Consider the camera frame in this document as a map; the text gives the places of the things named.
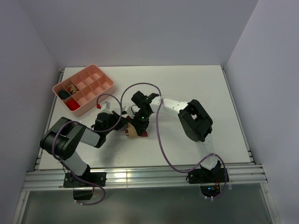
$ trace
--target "pink organizer box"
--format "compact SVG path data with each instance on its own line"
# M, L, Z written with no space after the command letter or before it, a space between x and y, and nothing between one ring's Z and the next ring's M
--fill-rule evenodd
M71 95L67 87L73 84L79 91ZM61 99L59 92L64 90L70 94L67 99ZM97 97L102 93L113 94L115 92L114 82L104 73L97 65L91 64L71 76L70 78L58 83L53 87L53 92L57 98L60 99L66 108L73 113L76 117L82 116L84 113L92 109L97 104ZM108 96L102 96L99 102L106 99ZM80 107L74 111L67 107L70 100L75 100Z

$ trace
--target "red cap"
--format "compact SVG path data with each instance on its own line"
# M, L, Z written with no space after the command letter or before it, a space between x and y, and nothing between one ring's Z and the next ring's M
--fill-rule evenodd
M80 107L80 105L73 99L67 102L66 105L71 111L75 111Z
M144 132L141 137L147 137L148 136L148 133L147 132Z

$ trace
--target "cable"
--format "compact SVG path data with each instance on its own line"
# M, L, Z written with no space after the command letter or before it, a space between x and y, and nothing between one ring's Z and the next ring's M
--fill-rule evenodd
M134 104L134 105L131 106L131 112L132 112L133 114L135 114L136 112L133 111L133 106L137 106L137 105Z
M56 145L56 142L57 142L57 139L58 139L60 133L62 132L62 130L63 130L66 126L68 126L69 124L72 124L72 123L74 123L74 124L80 124L80 123L77 122L77 121L70 120L70 121L66 122L64 125L62 125L61 128L58 130L58 132L57 132L57 134L56 134L56 136L55 136L55 138L54 138L53 145L52 145L52 155L53 155L53 157L54 157L56 160L60 161L60 163L61 163L67 170L69 170L69 171L71 172L72 176L73 176L75 179L77 179L78 181L81 181L81 182L83 182L83 183L86 183L86 184L89 184L89 185L98 187L98 188L100 188L100 189L103 191L103 197L102 197L100 200L96 201L96 202L93 202L93 203L82 203L82 202L79 202L79 201L76 201L76 202L79 203L79 204L81 204L81 205L94 205L94 204L98 204L98 203L102 202L102 201L104 200L105 196L106 196L106 191L105 191L105 189L102 188L100 185L97 185L97 184L95 184L95 183L91 183L91 182L89 182L89 181L85 181L85 180L82 180L81 178L79 178L75 173L73 173L73 172L70 170L70 168L69 168L69 167L68 167L68 166L67 166L61 159L59 159L59 157L57 157L57 156L55 155L55 145Z

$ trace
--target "white wall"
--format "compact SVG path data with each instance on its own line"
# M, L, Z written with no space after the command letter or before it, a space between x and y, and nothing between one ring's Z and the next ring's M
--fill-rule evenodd
M0 1L0 223L10 223L39 150L58 69L16 0Z
M227 64L254 157L286 224L299 219L299 1L259 0Z
M19 0L61 67L226 64L257 0Z

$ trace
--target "white table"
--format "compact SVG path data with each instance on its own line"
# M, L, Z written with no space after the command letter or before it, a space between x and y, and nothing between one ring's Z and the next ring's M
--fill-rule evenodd
M66 68L63 80L82 68ZM219 65L214 66L135 66L135 67L101 67L116 85L115 96L120 98L126 87L138 82L156 84L165 98L178 101L197 99L211 116L212 138L215 152L225 163L250 162L248 150L234 110L228 87ZM157 92L155 88L140 85L127 91L123 104L132 104L132 95L140 90L145 95ZM111 109L119 112L117 103L112 98ZM83 116L76 118L57 100L52 113L50 127L62 116L82 121L91 126L94 124L98 110L91 109ZM174 165L195 164L200 159L194 142L188 139L178 119L159 115L159 127L164 150ZM130 139L124 132L113 131L101 148L93 148L79 143L77 152L92 168L131 168L164 166L165 162L155 129L155 115L150 118L147 138ZM61 165L52 155L43 151L39 169L61 169Z

